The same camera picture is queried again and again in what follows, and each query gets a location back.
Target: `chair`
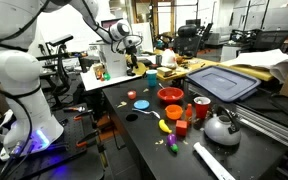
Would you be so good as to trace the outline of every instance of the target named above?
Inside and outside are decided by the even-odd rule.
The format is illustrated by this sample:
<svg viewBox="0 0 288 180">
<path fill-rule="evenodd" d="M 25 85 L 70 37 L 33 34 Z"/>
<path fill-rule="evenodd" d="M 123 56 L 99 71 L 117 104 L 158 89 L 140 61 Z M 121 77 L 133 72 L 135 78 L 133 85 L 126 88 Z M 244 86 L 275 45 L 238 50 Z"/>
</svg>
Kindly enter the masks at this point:
<svg viewBox="0 0 288 180">
<path fill-rule="evenodd" d="M 65 45 L 59 46 L 57 55 L 43 56 L 43 57 L 37 58 L 38 60 L 57 58 L 56 72 L 45 73 L 45 74 L 40 75 L 40 78 L 45 79 L 51 86 L 49 91 L 51 92 L 55 100 L 55 105 L 51 107 L 52 110 L 58 110 L 70 104 L 70 103 L 63 103 L 59 99 L 59 96 L 62 96 L 66 92 L 68 92 L 68 90 L 70 89 L 70 85 L 71 85 L 71 80 L 64 69 L 63 61 L 62 61 L 63 57 L 68 57 L 68 54 L 64 53 L 64 51 L 62 50 L 65 50 Z"/>
<path fill-rule="evenodd" d="M 210 38 L 211 36 L 211 29 L 212 29 L 213 23 L 208 23 L 205 30 L 202 32 L 202 39 L 201 39 L 201 46 L 200 49 L 205 51 L 205 42 Z"/>
<path fill-rule="evenodd" d="M 274 49 L 281 49 L 284 41 L 288 38 L 288 31 L 261 31 L 258 33 L 255 42 L 251 42 L 250 48 L 239 49 L 236 57 L 241 52 L 263 52 Z"/>
<path fill-rule="evenodd" d="M 201 42 L 201 36 L 197 35 L 196 26 L 181 26 L 178 30 L 178 35 L 174 39 L 174 52 L 180 56 L 196 57 Z"/>
</svg>

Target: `computer monitor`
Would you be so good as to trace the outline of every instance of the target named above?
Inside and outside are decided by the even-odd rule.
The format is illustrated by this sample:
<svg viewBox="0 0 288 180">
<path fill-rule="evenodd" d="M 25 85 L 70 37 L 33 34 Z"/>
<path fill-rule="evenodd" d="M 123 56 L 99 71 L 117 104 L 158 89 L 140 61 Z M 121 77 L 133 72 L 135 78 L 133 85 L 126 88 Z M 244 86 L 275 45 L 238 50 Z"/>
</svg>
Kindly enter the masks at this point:
<svg viewBox="0 0 288 180">
<path fill-rule="evenodd" d="M 201 27 L 201 19 L 188 19 L 186 20 L 186 25 L 195 24 L 197 28 Z"/>
<path fill-rule="evenodd" d="M 101 26 L 105 29 L 108 29 L 110 26 L 116 24 L 121 19 L 122 18 L 101 21 Z"/>
</svg>

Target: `black table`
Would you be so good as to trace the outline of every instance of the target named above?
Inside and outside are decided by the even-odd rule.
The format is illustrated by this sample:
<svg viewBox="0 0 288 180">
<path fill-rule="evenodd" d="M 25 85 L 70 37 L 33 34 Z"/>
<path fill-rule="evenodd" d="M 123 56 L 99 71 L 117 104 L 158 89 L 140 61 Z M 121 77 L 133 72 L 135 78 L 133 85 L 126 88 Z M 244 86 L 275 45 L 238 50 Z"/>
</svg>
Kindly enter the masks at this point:
<svg viewBox="0 0 288 180">
<path fill-rule="evenodd" d="M 54 112 L 58 120 L 72 117 L 78 113 L 64 113 L 62 110 Z M 89 116 L 83 117 L 84 134 L 94 131 Z M 53 169 L 50 169 L 32 179 L 94 179 L 99 180 L 104 177 L 104 168 L 96 145 L 87 149 L 87 152 L 76 159 L 69 160 Z"/>
<path fill-rule="evenodd" d="M 156 96 L 160 87 L 149 88 L 148 92 L 143 92 L 146 88 L 146 80 L 141 79 L 103 90 L 108 100 L 110 118 L 139 166 L 143 179 L 216 179 L 194 151 L 193 145 L 196 142 L 205 146 L 236 179 L 271 177 L 274 172 L 271 169 L 276 167 L 281 156 L 287 151 L 284 145 L 248 127 L 241 127 L 242 139 L 238 146 L 223 147 L 211 142 L 202 130 L 192 126 L 186 137 L 178 137 L 179 152 L 174 154 L 165 145 L 167 134 L 159 129 L 159 120 L 131 110 L 136 100 L 144 99 L 150 102 L 147 111 L 157 111 L 162 119 L 167 120 L 164 111 L 167 105 Z M 128 99 L 129 90 L 136 90 L 135 100 Z M 127 105 L 118 108 L 122 101 L 127 102 Z M 181 100 L 179 105 L 184 108 L 187 103 Z M 127 121 L 129 114 L 137 114 L 138 119 Z M 175 121 L 167 120 L 167 124 L 175 133 Z"/>
</svg>

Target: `floor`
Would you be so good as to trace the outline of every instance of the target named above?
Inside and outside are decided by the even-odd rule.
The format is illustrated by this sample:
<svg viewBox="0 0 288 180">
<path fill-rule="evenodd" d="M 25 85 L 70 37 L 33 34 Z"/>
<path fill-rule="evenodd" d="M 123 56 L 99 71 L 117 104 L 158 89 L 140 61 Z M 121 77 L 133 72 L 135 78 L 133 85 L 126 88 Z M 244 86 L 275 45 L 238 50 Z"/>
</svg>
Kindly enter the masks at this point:
<svg viewBox="0 0 288 180">
<path fill-rule="evenodd" d="M 201 59 L 207 59 L 211 61 L 218 62 L 221 56 L 221 48 L 220 49 L 205 49 L 203 51 L 199 51 L 197 57 Z M 66 93 L 69 95 L 65 98 L 64 102 L 71 102 L 73 100 L 72 94 L 76 91 L 77 86 L 82 82 L 80 76 L 75 74 L 70 74 L 72 79 L 71 89 Z M 42 81 L 42 88 L 47 87 L 47 83 Z M 50 106 L 53 105 L 53 101 L 51 99 L 51 95 L 49 93 L 45 93 L 47 99 L 49 99 Z M 98 123 L 98 126 L 107 125 L 111 122 L 104 115 Z M 123 148 L 121 150 L 117 149 L 115 144 L 113 129 L 116 135 L 116 140 L 118 145 L 124 144 L 122 138 L 119 136 L 118 131 L 114 126 L 109 126 L 101 130 L 100 138 L 105 144 L 106 155 L 108 159 L 109 168 L 105 171 L 105 180 L 137 180 L 140 179 L 140 171 L 135 165 L 129 151 L 127 148 Z"/>
</svg>

